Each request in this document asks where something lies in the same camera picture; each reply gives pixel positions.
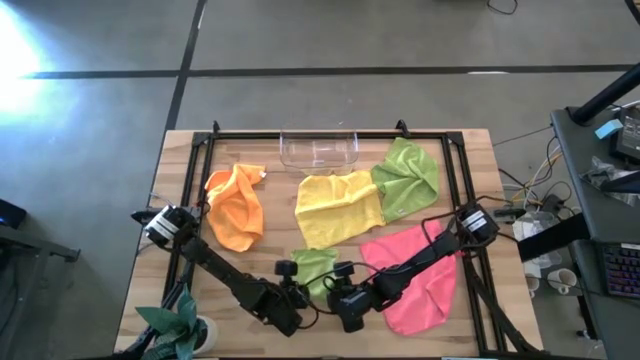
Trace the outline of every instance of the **green cloth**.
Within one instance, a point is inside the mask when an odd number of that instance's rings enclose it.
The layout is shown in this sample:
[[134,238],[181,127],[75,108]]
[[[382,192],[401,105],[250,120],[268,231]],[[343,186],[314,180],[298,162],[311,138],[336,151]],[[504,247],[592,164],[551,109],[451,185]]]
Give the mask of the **green cloth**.
[[[303,249],[291,252],[291,259],[298,264],[298,275],[295,280],[300,284],[306,284],[309,280],[333,270],[333,263],[338,258],[336,249]],[[327,288],[320,278],[309,284],[311,297],[321,298],[327,294]]]
[[383,194],[382,214],[387,223],[438,199],[438,164],[404,138],[393,141],[384,162],[371,169],[371,177]]

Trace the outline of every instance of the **black mounting bracket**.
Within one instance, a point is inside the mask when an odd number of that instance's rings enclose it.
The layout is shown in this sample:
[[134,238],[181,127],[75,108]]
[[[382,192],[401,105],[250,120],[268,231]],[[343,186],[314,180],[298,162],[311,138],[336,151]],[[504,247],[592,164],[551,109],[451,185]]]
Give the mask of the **black mounting bracket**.
[[464,136],[461,131],[448,131],[447,137],[449,138],[449,141],[457,146],[464,147]]
[[218,137],[218,131],[220,131],[220,125],[218,124],[218,121],[213,120],[213,137],[214,138]]
[[400,130],[403,138],[408,139],[411,137],[411,133],[407,128],[407,123],[405,123],[404,120],[402,119],[398,120],[398,122],[396,123],[396,129]]
[[193,138],[191,139],[191,146],[200,146],[209,140],[211,137],[210,132],[196,132],[193,133]]

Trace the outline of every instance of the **orange cloth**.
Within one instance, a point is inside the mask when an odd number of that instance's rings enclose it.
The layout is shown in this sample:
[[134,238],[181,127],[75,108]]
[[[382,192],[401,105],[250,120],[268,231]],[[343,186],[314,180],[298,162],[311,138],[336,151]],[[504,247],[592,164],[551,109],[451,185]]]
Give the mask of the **orange cloth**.
[[242,252],[262,238],[262,205],[251,185],[265,175],[264,166],[235,164],[233,171],[216,171],[207,180],[207,220],[222,246]]

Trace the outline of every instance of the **potted plant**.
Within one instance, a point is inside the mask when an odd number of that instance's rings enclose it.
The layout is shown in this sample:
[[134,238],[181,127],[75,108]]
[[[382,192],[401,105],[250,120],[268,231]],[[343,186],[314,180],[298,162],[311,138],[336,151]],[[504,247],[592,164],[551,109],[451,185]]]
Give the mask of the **potted plant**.
[[136,311],[159,333],[143,360],[190,360],[211,350],[218,336],[213,320],[197,314],[196,302],[186,285],[178,299],[177,313],[157,307],[137,307]]

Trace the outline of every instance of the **desk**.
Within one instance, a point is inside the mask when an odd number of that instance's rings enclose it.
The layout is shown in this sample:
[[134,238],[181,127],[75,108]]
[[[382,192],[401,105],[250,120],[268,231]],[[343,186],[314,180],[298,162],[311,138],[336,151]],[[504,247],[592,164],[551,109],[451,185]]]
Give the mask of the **desk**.
[[[553,127],[564,152],[590,239],[596,243],[639,244],[640,208],[637,206],[632,208],[621,201],[611,199],[580,180],[580,174],[590,169],[591,157],[594,155],[604,162],[622,167],[620,160],[609,156],[609,141],[599,141],[593,133],[611,118],[610,112],[604,112],[592,120],[590,126],[583,127],[573,123],[565,110],[554,111],[551,114]],[[604,293],[605,287],[601,281],[602,271],[593,242],[576,241],[569,245],[569,250],[580,270],[581,286]],[[608,358],[610,360],[637,358],[640,308],[589,293],[585,293],[584,297],[596,333],[604,343]]]
[[[502,185],[489,132],[463,130],[463,134],[476,195],[502,196]],[[180,200],[192,135],[193,131],[170,131],[163,144],[153,191],[175,203]],[[438,201],[423,211],[385,227],[371,229],[339,244],[336,248],[340,252],[340,260],[360,261],[358,245],[361,243],[417,225],[426,216],[451,210],[441,144],[433,140],[415,142],[440,165],[441,193]],[[390,144],[390,140],[360,140],[356,168],[370,169],[382,162]],[[202,168],[203,157],[200,156],[198,159],[198,171]],[[456,172],[459,171],[457,159],[458,157],[454,156]],[[304,175],[285,172],[280,163],[278,140],[216,140],[212,171],[230,169],[237,162],[267,166],[267,177],[255,186],[264,208],[265,236],[245,253],[235,253],[221,248],[208,224],[203,226],[202,237],[241,271],[276,281],[277,277],[273,275],[274,262],[288,258],[293,249],[305,247],[294,217],[297,188]],[[199,178],[200,174],[196,173],[195,179]],[[462,176],[458,174],[457,180],[459,189],[464,189]],[[196,193],[197,184],[192,189],[192,194]],[[466,202],[466,194],[461,192],[460,195]],[[163,206],[163,203],[154,200],[151,205]],[[498,206],[490,201],[486,205]],[[542,348],[516,245],[507,239],[498,238],[489,247],[488,252],[501,306],[527,340]],[[138,256],[115,345],[116,350],[126,348],[145,328],[146,324],[135,312],[135,307],[159,305],[168,259],[169,255],[156,247],[145,249]],[[357,269],[354,280],[359,281],[364,277],[365,271]],[[458,283],[449,320],[441,326],[412,337],[403,337],[391,332],[381,314],[369,312],[365,316],[365,328],[353,334],[345,334],[342,331],[337,317],[321,316],[312,329],[299,331],[291,338],[286,338],[273,327],[263,326],[245,313],[220,282],[199,268],[194,274],[192,293],[197,301],[198,311],[214,319],[220,328],[218,343],[210,354],[206,354],[212,357],[477,355],[461,261],[458,262]],[[311,315],[310,312],[303,312],[305,322],[312,319]],[[491,345],[492,332],[486,308],[483,308],[483,316]]]

